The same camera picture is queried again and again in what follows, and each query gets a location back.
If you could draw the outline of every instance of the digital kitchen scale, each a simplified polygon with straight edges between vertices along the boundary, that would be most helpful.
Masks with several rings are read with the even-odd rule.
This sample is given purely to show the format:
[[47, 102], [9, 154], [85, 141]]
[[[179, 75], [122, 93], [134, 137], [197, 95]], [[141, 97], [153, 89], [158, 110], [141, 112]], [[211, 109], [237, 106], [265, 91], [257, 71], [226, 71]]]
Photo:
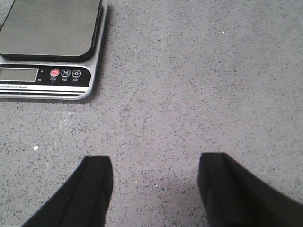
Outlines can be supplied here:
[[86, 97], [106, 12], [107, 0], [15, 0], [0, 30], [0, 98]]

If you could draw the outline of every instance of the electronic scale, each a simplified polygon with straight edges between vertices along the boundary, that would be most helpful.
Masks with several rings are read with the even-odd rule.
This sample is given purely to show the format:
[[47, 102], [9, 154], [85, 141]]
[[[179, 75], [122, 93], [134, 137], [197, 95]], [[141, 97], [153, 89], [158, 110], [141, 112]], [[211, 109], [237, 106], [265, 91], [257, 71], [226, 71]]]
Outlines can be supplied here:
[[15, 0], [0, 30], [0, 98], [86, 97], [106, 12], [107, 0]]

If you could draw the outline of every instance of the black control panel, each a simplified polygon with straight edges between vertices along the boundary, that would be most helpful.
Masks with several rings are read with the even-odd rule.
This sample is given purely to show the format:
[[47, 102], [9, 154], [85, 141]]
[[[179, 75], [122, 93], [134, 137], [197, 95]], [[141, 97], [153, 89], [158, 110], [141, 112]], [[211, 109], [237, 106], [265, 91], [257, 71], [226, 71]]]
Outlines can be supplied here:
[[8, 69], [38, 69], [36, 80], [28, 81], [0, 81], [1, 84], [27, 84], [27, 85], [54, 85], [88, 87], [90, 72], [85, 67], [49, 66], [49, 65], [11, 65], [3, 64], [0, 68]]

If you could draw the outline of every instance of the red button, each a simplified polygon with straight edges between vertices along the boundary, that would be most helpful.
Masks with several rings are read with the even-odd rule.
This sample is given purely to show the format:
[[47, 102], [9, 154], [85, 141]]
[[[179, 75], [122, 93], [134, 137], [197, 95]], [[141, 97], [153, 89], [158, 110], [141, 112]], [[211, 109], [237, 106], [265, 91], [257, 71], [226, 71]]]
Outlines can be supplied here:
[[52, 77], [56, 77], [60, 74], [60, 71], [58, 69], [54, 69], [51, 71], [51, 76]]

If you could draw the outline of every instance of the concrete floor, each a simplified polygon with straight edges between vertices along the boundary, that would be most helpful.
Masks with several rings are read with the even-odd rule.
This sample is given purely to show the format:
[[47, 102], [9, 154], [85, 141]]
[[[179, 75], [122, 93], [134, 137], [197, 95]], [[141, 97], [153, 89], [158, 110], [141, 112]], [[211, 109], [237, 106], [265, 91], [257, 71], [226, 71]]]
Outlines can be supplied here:
[[207, 227], [202, 152], [303, 203], [302, 12], [300, 0], [110, 0], [92, 97], [0, 100], [0, 226], [25, 222], [85, 155], [113, 162], [107, 227]]

